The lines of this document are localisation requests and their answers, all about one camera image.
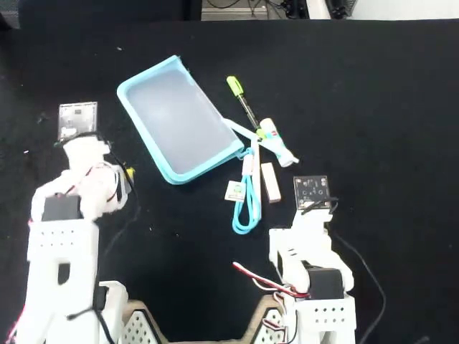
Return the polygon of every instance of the wire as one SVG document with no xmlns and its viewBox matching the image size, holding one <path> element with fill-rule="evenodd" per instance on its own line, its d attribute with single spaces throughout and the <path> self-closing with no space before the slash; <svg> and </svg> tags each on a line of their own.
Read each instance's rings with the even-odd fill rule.
<svg viewBox="0 0 459 344">
<path fill-rule="evenodd" d="M 296 334 L 298 333 L 298 310 L 295 311 L 295 317 L 296 317 L 296 325 L 295 325 L 295 333 L 293 333 L 293 337 L 292 339 L 290 339 L 288 342 L 286 343 L 278 343 L 278 344 L 291 344 L 295 338 L 296 338 Z"/>
<path fill-rule="evenodd" d="M 235 0 L 235 1 L 233 1 L 231 4 L 226 5 L 226 6 L 217 6 L 216 4 L 213 4 L 210 0 L 207 0 L 207 3 L 208 3 L 210 6 L 216 8 L 216 9 L 228 9 L 228 8 L 234 6 L 235 4 L 237 4 L 237 3 L 240 2 L 240 1 L 241 1 L 241 0 Z"/>
<path fill-rule="evenodd" d="M 277 332 L 277 331 L 284 331 L 285 332 L 285 327 L 279 326 L 278 324 L 275 324 L 268 319 L 262 319 L 261 323 L 266 326 L 267 328 Z"/>
<path fill-rule="evenodd" d="M 120 237 L 124 234 L 124 232 L 126 231 L 126 229 L 135 221 L 137 221 L 138 219 L 138 216 L 141 212 L 141 206 L 140 206 L 140 203 L 139 203 L 139 200 L 138 200 L 138 194 L 137 194 L 137 190 L 136 190 L 136 187 L 134 186 L 134 182 L 131 180 L 131 177 L 129 176 L 129 173 L 128 173 L 128 170 L 126 170 L 126 167 L 124 166 L 124 164 L 121 162 L 121 160 L 116 156 L 116 154 L 114 154 L 114 152 L 112 152 L 112 149 L 111 149 L 111 144 L 103 137 L 102 133 L 98 132 L 98 131 L 88 131 L 88 132 L 85 132 L 85 133 L 80 133 L 80 134 L 77 134 L 77 135 L 74 135 L 70 138 L 65 138 L 65 139 L 62 139 L 61 141 L 58 141 L 55 143 L 55 146 L 60 146 L 60 147 L 63 147 L 65 144 L 69 143 L 70 141 L 72 140 L 75 140 L 77 138 L 84 138 L 84 137 L 89 137 L 89 136 L 95 136 L 96 138 L 98 138 L 99 140 L 103 141 L 106 145 L 108 145 L 108 147 L 110 148 L 110 156 L 112 157 L 112 159 L 121 167 L 121 169 L 123 170 L 123 174 L 126 178 L 126 180 L 128 181 L 129 183 L 129 186 L 131 187 L 131 190 L 132 190 L 132 193 L 134 195 L 134 198 L 136 199 L 136 210 L 134 212 L 134 214 L 132 215 L 132 217 L 127 220 L 127 222 L 124 224 L 123 227 L 121 227 L 121 229 L 113 236 L 113 238 L 109 241 L 107 247 L 105 248 L 104 252 L 103 252 L 103 255 L 102 255 L 102 260 L 104 260 L 108 254 L 110 253 L 110 250 L 113 248 L 113 246 L 115 245 L 116 241 L 118 239 L 120 239 Z"/>
<path fill-rule="evenodd" d="M 266 290 L 267 292 L 273 292 L 277 290 L 276 288 L 263 287 L 260 283 L 258 283 L 258 281 L 255 278 L 252 278 L 252 281 L 253 281 L 253 284 L 259 287 L 261 290 Z"/>
<path fill-rule="evenodd" d="M 280 290 L 281 292 L 284 292 L 285 294 L 289 294 L 290 296 L 293 296 L 293 297 L 308 297 L 309 296 L 309 294 L 307 294 L 307 293 L 301 294 L 299 292 L 294 292 L 294 291 L 289 290 L 288 288 L 286 288 L 286 287 L 284 287 L 282 285 L 279 285 L 276 282 L 271 281 L 270 279 L 261 277 L 261 276 L 255 274 L 255 273 L 251 272 L 250 270 L 246 269 L 245 267 L 243 267 L 238 262 L 233 262 L 232 266 L 235 267 L 236 269 L 238 269 L 239 271 L 241 271 L 243 274 L 246 274 L 247 276 L 257 280 L 258 282 L 262 282 L 262 283 L 264 283 L 266 285 L 269 285 L 270 287 L 275 288 L 277 290 Z"/>
<path fill-rule="evenodd" d="M 281 5 L 276 4 L 275 2 L 272 2 L 271 0 L 265 0 L 265 2 L 266 2 L 267 5 L 270 5 L 273 8 L 274 12 L 278 15 L 279 19 L 283 19 L 282 16 L 280 15 L 279 11 L 278 11 L 278 9 L 282 9 Z"/>
<path fill-rule="evenodd" d="M 105 319 L 102 316 L 102 313 L 99 310 L 94 310 L 94 313 L 95 313 L 95 316 L 98 318 L 100 325 L 102 326 L 102 329 L 103 329 L 103 332 L 105 333 L 107 341 L 110 344 L 115 344 L 115 342 L 113 341 L 110 335 L 110 331 L 108 330 L 107 323 L 105 322 Z"/>
<path fill-rule="evenodd" d="M 251 15 L 252 15 L 253 17 L 256 17 L 256 15 L 255 15 L 255 10 L 257 9 L 257 6 L 260 4 L 260 2 L 261 2 L 262 0 L 258 0 L 258 2 L 257 2 L 257 3 L 255 4 L 255 6 L 253 6 L 253 7 L 250 5 L 250 2 L 251 2 L 251 1 L 253 1 L 253 0 L 247 0 L 247 4 L 249 5 L 249 9 L 250 9 Z"/>
<path fill-rule="evenodd" d="M 386 301 L 387 301 L 386 294 L 385 294 L 384 290 L 382 289 L 380 283 L 378 282 L 378 279 L 373 274 L 373 272 L 370 270 L 368 264 L 365 262 L 365 259 L 362 257 L 362 255 L 359 253 L 359 251 L 357 251 L 357 249 L 355 247 L 353 247 L 350 243 L 348 243 L 346 240 L 341 238 L 339 236 L 339 234 L 337 234 L 336 232 L 330 231 L 329 229 L 328 229 L 328 232 L 330 232 L 335 238 L 337 238 L 345 247 L 347 247 L 353 253 L 355 253 L 355 255 L 361 260 L 362 265 L 364 265 L 366 271 L 368 272 L 368 274 L 372 278 L 374 284 L 377 286 L 377 288 L 379 290 L 379 294 L 381 294 L 381 298 L 382 298 L 381 310 L 379 311 L 378 316 L 373 320 L 371 325 L 366 329 L 365 333 L 362 335 L 362 337 L 361 337 L 361 339 L 359 341 L 359 344 L 365 344 L 366 339 L 371 335 L 371 333 L 373 332 L 373 330 L 375 329 L 375 327 L 378 325 L 379 321 L 381 320 L 382 316 L 384 315 L 384 312 L 386 310 Z"/>
<path fill-rule="evenodd" d="M 282 300 L 279 300 L 280 297 L 282 296 L 280 296 L 279 292 L 273 293 L 273 299 L 280 305 L 280 308 L 282 308 L 282 315 L 285 315 L 287 314 L 287 310 L 285 309 L 284 302 Z"/>
<path fill-rule="evenodd" d="M 301 215 L 304 215 L 304 214 L 308 213 L 309 211 L 311 211 L 313 209 L 316 209 L 320 205 L 325 204 L 327 202 L 335 202 L 335 205 L 333 207 L 331 207 L 331 209 L 329 211 L 329 214 L 334 213 L 336 208 L 338 208 L 338 199 L 336 197 L 327 197 L 325 199 L 321 199 L 319 201 L 315 201 L 314 203 L 312 203 L 312 204 L 308 205 L 307 207 L 305 207 L 303 209 L 303 212 L 301 213 Z"/>
</svg>

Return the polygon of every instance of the yellow connector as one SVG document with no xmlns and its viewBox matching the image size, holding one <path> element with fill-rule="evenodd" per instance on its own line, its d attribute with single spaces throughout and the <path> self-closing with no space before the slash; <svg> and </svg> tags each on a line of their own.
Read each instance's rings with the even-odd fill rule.
<svg viewBox="0 0 459 344">
<path fill-rule="evenodd" d="M 127 168 L 126 172 L 128 172 L 128 176 L 131 179 L 131 181 L 134 182 L 134 174 L 136 174 L 136 170 L 134 170 L 134 167 Z"/>
</svg>

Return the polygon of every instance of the small tag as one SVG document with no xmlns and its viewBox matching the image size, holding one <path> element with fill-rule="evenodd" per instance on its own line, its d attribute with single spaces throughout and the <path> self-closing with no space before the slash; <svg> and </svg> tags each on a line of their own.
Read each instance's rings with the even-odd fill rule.
<svg viewBox="0 0 459 344">
<path fill-rule="evenodd" d="M 245 184 L 239 181 L 229 181 L 224 199 L 233 202 L 243 202 L 245 199 Z"/>
</svg>

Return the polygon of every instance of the cable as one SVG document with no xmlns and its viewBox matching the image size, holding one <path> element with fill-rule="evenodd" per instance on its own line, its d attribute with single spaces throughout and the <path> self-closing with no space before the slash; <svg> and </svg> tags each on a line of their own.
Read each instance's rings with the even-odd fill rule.
<svg viewBox="0 0 459 344">
<path fill-rule="evenodd" d="M 291 344 L 295 340 L 296 334 L 298 333 L 298 310 L 295 311 L 295 317 L 296 317 L 295 333 L 293 333 L 292 339 L 290 339 L 286 343 L 278 343 L 278 344 Z"/>
<path fill-rule="evenodd" d="M 235 4 L 237 4 L 239 1 L 241 1 L 241 0 L 235 0 L 235 1 L 233 1 L 231 4 L 226 5 L 226 6 L 217 6 L 216 4 L 213 4 L 210 0 L 207 0 L 207 3 L 208 3 L 210 6 L 216 8 L 216 9 L 228 9 L 228 8 L 234 6 Z"/>
<path fill-rule="evenodd" d="M 248 234 L 254 229 L 261 219 L 260 200 L 258 199 L 252 185 L 252 170 L 253 170 L 253 149 L 247 148 L 244 154 L 244 163 L 242 164 L 242 180 L 241 184 L 245 185 L 245 198 L 247 199 L 247 210 L 249 212 L 249 221 L 247 225 L 241 224 L 239 216 L 244 206 L 244 199 L 235 202 L 235 211 L 232 216 L 232 229 L 237 234 Z"/>
<path fill-rule="evenodd" d="M 247 208 L 249 211 L 249 221 L 247 225 L 241 224 L 239 221 L 239 216 L 242 212 L 243 202 L 235 202 L 235 212 L 232 217 L 232 229 L 238 234 L 244 235 L 250 233 L 254 229 L 258 222 L 260 222 L 260 202 L 257 199 L 257 195 L 253 190 L 252 177 L 249 175 L 242 176 L 241 183 L 245 184 L 245 197 L 247 198 Z M 255 218 L 253 216 L 253 207 L 257 210 L 258 216 Z"/>
<path fill-rule="evenodd" d="M 253 281 L 253 284 L 259 287 L 261 290 L 266 290 L 267 292 L 274 292 L 277 290 L 276 288 L 263 287 L 260 283 L 258 283 L 258 281 L 255 278 L 252 278 L 252 281 Z"/>
<path fill-rule="evenodd" d="M 299 292 L 294 292 L 282 285 L 279 285 L 278 283 L 276 282 L 273 282 L 271 281 L 270 279 L 267 279 L 267 278 L 264 278 L 264 277 L 261 277 L 253 272 L 251 272 L 250 270 L 246 269 L 245 267 L 243 267 L 240 263 L 238 262 L 233 262 L 232 263 L 232 266 L 235 267 L 236 269 L 238 269 L 239 271 L 241 271 L 243 274 L 246 274 L 247 276 L 257 280 L 258 282 L 262 282 L 266 285 L 269 285 L 270 287 L 272 288 L 275 288 L 277 290 L 280 290 L 281 292 L 284 292 L 285 294 L 289 294 L 290 296 L 293 296 L 293 297 L 308 297 L 309 294 L 305 293 L 305 294 L 301 294 Z"/>
<path fill-rule="evenodd" d="M 116 241 L 118 239 L 120 239 L 120 237 L 124 234 L 124 232 L 126 231 L 126 229 L 135 221 L 137 221 L 138 219 L 138 216 L 141 212 L 141 206 L 139 204 L 139 201 L 138 201 L 138 194 L 137 194 L 137 190 L 136 190 L 136 187 L 134 186 L 134 182 L 132 182 L 131 180 L 131 177 L 129 176 L 129 173 L 128 171 L 126 170 L 126 167 L 124 166 L 124 164 L 121 162 L 121 160 L 116 156 L 116 154 L 114 154 L 114 152 L 112 152 L 112 149 L 111 149 L 111 144 L 103 137 L 102 133 L 98 132 L 98 131 L 88 131 L 88 132 L 85 132 L 85 133 L 80 133 L 80 134 L 77 134 L 77 135 L 74 135 L 70 138 L 65 138 L 65 139 L 62 139 L 61 141 L 58 141 L 55 143 L 55 146 L 60 146 L 60 147 L 63 147 L 65 144 L 69 143 L 70 141 L 72 140 L 75 140 L 77 138 L 85 138 L 85 137 L 89 137 L 89 136 L 95 136 L 96 138 L 98 138 L 98 140 L 101 140 L 103 141 L 106 145 L 108 145 L 108 147 L 110 148 L 110 156 L 112 157 L 112 159 L 121 167 L 121 169 L 123 170 L 123 174 L 126 178 L 126 180 L 128 181 L 129 183 L 129 186 L 131 187 L 131 190 L 132 190 L 132 193 L 134 195 L 134 198 L 136 199 L 136 210 L 134 212 L 134 214 L 132 215 L 132 217 L 127 220 L 127 222 L 124 224 L 124 226 L 121 227 L 121 229 L 113 236 L 113 238 L 109 241 L 107 247 L 105 248 L 104 252 L 103 252 L 103 255 L 101 257 L 102 260 L 104 260 L 108 253 L 110 253 L 110 250 L 113 248 L 113 246 L 115 245 Z"/>
<path fill-rule="evenodd" d="M 370 326 L 366 329 L 365 333 L 362 335 L 359 341 L 359 344 L 365 344 L 366 339 L 371 335 L 371 333 L 373 332 L 373 330 L 375 329 L 375 327 L 378 325 L 379 321 L 381 320 L 382 316 L 384 315 L 384 311 L 386 310 L 386 301 L 387 301 L 386 294 L 384 293 L 384 290 L 382 289 L 380 283 L 378 282 L 378 279 L 376 278 L 376 276 L 374 276 L 373 272 L 370 270 L 368 264 L 365 262 L 365 259 L 362 257 L 359 251 L 357 251 L 357 249 L 353 247 L 350 243 L 348 243 L 346 240 L 341 238 L 339 234 L 337 234 L 336 232 L 330 231 L 329 228 L 328 228 L 328 232 L 331 233 L 335 238 L 337 238 L 345 247 L 347 247 L 353 253 L 355 253 L 355 255 L 361 260 L 361 263 L 364 265 L 366 271 L 368 272 L 370 277 L 373 279 L 374 284 L 377 286 L 379 290 L 379 294 L 381 294 L 381 298 L 382 298 L 381 310 L 379 311 L 378 316 L 373 320 Z"/>
<path fill-rule="evenodd" d="M 287 310 L 285 309 L 284 302 L 282 300 L 279 300 L 280 297 L 282 296 L 279 295 L 279 292 L 273 293 L 273 299 L 280 305 L 280 308 L 282 308 L 282 312 L 283 312 L 282 315 L 285 315 L 287 314 Z"/>
<path fill-rule="evenodd" d="M 269 4 L 273 8 L 274 12 L 278 15 L 279 19 L 283 19 L 282 16 L 280 15 L 279 11 L 278 11 L 278 9 L 282 9 L 281 5 L 276 4 L 275 2 L 272 2 L 271 0 L 265 0 L 265 2 L 266 2 L 266 4 Z"/>
<path fill-rule="evenodd" d="M 309 211 L 318 208 L 321 204 L 324 204 L 326 202 L 335 202 L 335 205 L 330 209 L 329 214 L 332 214 L 335 212 L 336 208 L 338 208 L 338 199 L 336 197 L 327 197 L 326 199 L 321 199 L 319 201 L 315 201 L 314 203 L 308 205 L 303 209 L 301 212 L 301 215 L 304 215 L 308 213 Z"/>
<path fill-rule="evenodd" d="M 98 318 L 100 325 L 102 326 L 102 329 L 103 329 L 103 332 L 105 333 L 107 341 L 110 344 L 115 344 L 115 342 L 113 341 L 113 339 L 112 339 L 112 337 L 110 335 L 110 331 L 108 330 L 107 323 L 105 322 L 105 319 L 102 316 L 102 312 L 99 311 L 99 310 L 94 310 L 94 313 L 95 313 L 95 316 Z"/>
<path fill-rule="evenodd" d="M 252 1 L 252 0 L 247 0 L 247 3 L 248 3 L 248 5 L 249 5 L 249 9 L 250 9 L 250 13 L 251 13 L 251 15 L 252 15 L 253 17 L 256 17 L 256 16 L 255 16 L 255 10 L 257 9 L 257 6 L 260 4 L 260 2 L 261 2 L 262 0 L 258 0 L 258 2 L 257 2 L 257 3 L 255 4 L 255 6 L 253 6 L 253 7 L 250 5 L 250 2 L 251 2 L 251 1 Z"/>
</svg>

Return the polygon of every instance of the lanyard strap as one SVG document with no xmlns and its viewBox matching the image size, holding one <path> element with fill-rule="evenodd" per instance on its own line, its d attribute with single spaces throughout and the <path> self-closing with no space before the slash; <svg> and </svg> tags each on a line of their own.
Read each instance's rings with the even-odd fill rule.
<svg viewBox="0 0 459 344">
<path fill-rule="evenodd" d="M 239 216 L 242 211 L 244 202 L 236 202 L 235 212 L 232 218 L 232 228 L 237 234 L 247 234 L 254 229 L 261 218 L 260 200 L 254 192 L 252 184 L 252 164 L 253 164 L 253 149 L 247 149 L 247 155 L 244 157 L 244 166 L 242 167 L 241 183 L 245 184 L 245 198 L 247 200 L 247 210 L 249 212 L 249 221 L 247 225 L 241 224 Z"/>
</svg>

